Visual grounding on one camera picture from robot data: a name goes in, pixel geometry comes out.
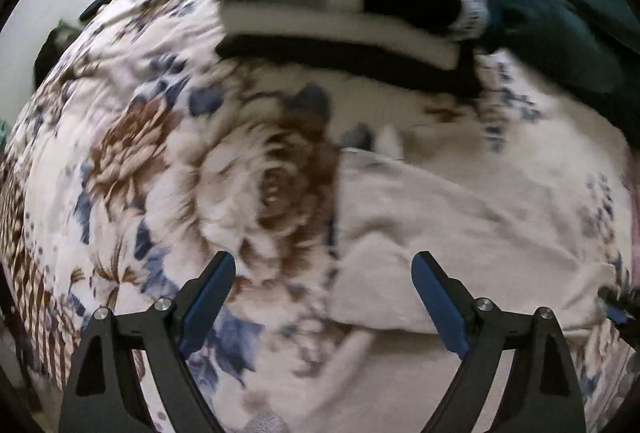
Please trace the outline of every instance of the striped pattern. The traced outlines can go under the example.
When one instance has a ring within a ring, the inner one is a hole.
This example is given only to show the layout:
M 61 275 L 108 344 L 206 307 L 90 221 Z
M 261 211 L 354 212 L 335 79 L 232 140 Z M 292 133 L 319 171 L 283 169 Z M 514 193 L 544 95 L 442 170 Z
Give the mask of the striped pattern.
M 24 196 L 8 168 L 0 192 L 2 265 L 33 351 L 50 378 L 63 388 L 79 333 L 45 288 L 42 272 L 24 246 L 23 223 Z

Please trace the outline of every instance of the teal blanket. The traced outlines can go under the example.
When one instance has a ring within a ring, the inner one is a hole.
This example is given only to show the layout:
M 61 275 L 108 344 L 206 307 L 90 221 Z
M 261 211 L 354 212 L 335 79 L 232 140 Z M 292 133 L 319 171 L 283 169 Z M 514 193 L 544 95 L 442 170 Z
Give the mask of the teal blanket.
M 640 145 L 640 22 L 625 0 L 488 0 L 482 43 L 506 47 Z

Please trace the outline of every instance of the bed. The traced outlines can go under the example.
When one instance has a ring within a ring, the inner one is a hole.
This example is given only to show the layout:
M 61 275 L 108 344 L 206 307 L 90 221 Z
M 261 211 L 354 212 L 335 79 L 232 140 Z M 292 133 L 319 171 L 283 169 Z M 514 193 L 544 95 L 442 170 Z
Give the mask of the bed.
M 412 289 L 429 250 L 474 296 L 555 310 L 601 427 L 639 368 L 594 298 L 640 275 L 622 133 L 506 50 L 476 54 L 471 102 L 222 60 L 224 35 L 216 0 L 114 0 L 18 118 L 0 250 L 52 383 L 95 309 L 146 309 L 228 250 L 234 289 L 187 360 L 225 428 L 271 413 L 294 432 L 419 431 L 459 364 Z

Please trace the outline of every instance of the silver bolt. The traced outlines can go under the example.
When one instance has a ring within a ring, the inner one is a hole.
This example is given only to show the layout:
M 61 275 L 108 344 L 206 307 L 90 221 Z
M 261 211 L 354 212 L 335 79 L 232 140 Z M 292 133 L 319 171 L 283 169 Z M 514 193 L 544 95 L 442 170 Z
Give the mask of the silver bolt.
M 479 310 L 482 310 L 482 312 L 488 312 L 489 310 L 494 308 L 494 302 L 489 298 L 478 298 L 476 300 L 476 305 L 478 306 Z
M 554 318 L 553 310 L 551 310 L 550 308 L 547 308 L 547 307 L 541 307 L 540 308 L 540 315 L 542 316 L 543 319 L 553 319 Z
M 154 308 L 160 312 L 164 312 L 165 310 L 169 310 L 169 308 L 171 308 L 171 303 L 172 301 L 169 298 L 160 298 L 158 301 L 156 301 Z
M 109 309 L 107 307 L 100 307 L 94 312 L 94 318 L 103 320 L 109 315 Z

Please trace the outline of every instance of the floral blanket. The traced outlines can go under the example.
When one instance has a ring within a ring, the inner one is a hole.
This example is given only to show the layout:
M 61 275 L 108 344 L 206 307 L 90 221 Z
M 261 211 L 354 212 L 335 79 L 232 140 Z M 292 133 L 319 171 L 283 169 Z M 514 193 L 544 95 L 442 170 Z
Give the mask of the floral blanket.
M 386 375 L 400 373 L 414 361 L 406 345 L 429 334 L 398 337 L 330 317 L 345 147 L 462 185 L 468 178 L 448 178 L 430 158 L 465 128 L 475 137 L 471 147 L 451 148 L 457 171 L 475 177 L 485 168 L 488 177 L 517 168 L 561 190 L 549 204 L 578 207 L 571 225 L 581 237 L 564 244 L 567 254 L 611 265 L 617 285 L 629 288 L 638 203 L 624 139 L 508 54 L 479 58 L 486 89 L 471 106 L 342 72 L 220 61 L 214 49 L 223 36 L 215 0 L 114 0 L 15 124 L 2 166 L 2 265 L 57 386 L 96 308 L 146 309 L 227 250 L 238 260 L 236 283 L 187 360 L 224 426 L 241 431 L 268 412 L 292 431 L 386 431 L 383 421 L 364 426 L 375 404 L 357 392 L 380 388 L 372 360 Z M 561 141 L 566 130 L 575 144 Z M 507 202 L 527 195 L 495 182 L 465 189 Z M 536 218 L 524 225 L 532 236 L 540 231 Z M 594 425 L 628 348 L 602 317 L 572 345 Z M 439 342 L 429 349 L 436 353 L 420 370 L 430 376 L 416 378 L 422 386 L 412 392 L 431 391 L 430 403 L 407 397 L 419 413 L 406 419 L 422 425 L 441 396 L 430 381 L 446 386 L 453 374 L 438 371 L 447 355 Z M 156 429 L 170 432 L 145 355 L 135 358 Z M 391 396 L 404 383 L 385 384 Z M 327 429 L 332 420 L 340 426 Z

